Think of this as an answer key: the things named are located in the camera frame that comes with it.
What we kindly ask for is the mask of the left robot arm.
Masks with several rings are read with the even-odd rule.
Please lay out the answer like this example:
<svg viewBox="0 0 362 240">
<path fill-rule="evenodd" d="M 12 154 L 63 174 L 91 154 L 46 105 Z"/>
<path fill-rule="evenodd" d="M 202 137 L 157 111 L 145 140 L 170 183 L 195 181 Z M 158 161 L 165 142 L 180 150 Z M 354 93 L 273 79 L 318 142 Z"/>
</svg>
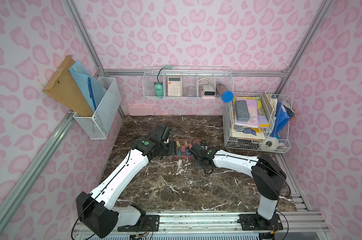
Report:
<svg viewBox="0 0 362 240">
<path fill-rule="evenodd" d="M 114 228 L 152 230 L 144 210 L 135 206 L 116 208 L 115 204 L 136 174 L 153 158 L 175 154 L 176 144 L 169 141 L 171 132 L 171 128 L 157 125 L 151 134 L 134 142 L 127 156 L 101 184 L 88 194 L 81 192 L 76 198 L 78 221 L 101 239 Z"/>
</svg>

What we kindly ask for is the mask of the pink plastic storage box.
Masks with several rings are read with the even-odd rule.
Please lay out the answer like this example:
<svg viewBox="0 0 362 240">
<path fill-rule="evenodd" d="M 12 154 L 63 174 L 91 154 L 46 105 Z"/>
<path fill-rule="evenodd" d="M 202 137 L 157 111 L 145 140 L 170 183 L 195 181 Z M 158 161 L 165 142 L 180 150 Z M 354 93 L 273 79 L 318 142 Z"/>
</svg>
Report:
<svg viewBox="0 0 362 240">
<path fill-rule="evenodd" d="M 201 144 L 203 141 L 197 139 L 175 139 L 176 142 L 176 154 L 175 159 L 193 159 L 194 156 L 190 153 L 190 150 L 194 144 Z"/>
</svg>

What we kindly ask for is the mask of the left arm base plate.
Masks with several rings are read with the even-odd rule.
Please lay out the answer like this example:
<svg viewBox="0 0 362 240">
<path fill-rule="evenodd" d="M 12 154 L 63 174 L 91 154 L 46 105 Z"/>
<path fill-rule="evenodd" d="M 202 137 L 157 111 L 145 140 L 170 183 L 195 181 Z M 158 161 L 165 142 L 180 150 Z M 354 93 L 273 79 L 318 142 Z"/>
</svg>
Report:
<svg viewBox="0 0 362 240">
<path fill-rule="evenodd" d="M 160 215 L 145 215 L 133 226 L 118 227 L 118 232 L 142 232 L 150 227 L 150 231 L 158 232 L 160 225 Z"/>
</svg>

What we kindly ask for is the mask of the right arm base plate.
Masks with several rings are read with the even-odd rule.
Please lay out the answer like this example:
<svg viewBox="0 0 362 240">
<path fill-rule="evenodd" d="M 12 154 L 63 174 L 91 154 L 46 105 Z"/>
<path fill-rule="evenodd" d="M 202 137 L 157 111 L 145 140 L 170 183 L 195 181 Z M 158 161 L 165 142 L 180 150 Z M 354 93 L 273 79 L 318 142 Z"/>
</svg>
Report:
<svg viewBox="0 0 362 240">
<path fill-rule="evenodd" d="M 274 213 L 271 220 L 261 217 L 259 214 L 241 214 L 237 220 L 243 231 L 279 231 L 284 227 L 278 214 Z"/>
</svg>

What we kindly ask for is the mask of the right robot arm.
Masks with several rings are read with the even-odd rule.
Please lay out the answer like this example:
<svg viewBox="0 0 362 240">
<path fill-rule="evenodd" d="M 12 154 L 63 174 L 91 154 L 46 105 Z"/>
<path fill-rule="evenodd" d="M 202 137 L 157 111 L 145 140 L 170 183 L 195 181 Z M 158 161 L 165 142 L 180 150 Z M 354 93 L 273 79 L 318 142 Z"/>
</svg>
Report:
<svg viewBox="0 0 362 240">
<path fill-rule="evenodd" d="M 192 146 L 190 153 L 205 170 L 224 168 L 252 177 L 261 195 L 256 219 L 264 222 L 272 220 L 279 195 L 286 184 L 286 174 L 271 156 L 249 157 L 224 150 L 206 150 L 198 144 Z"/>
</svg>

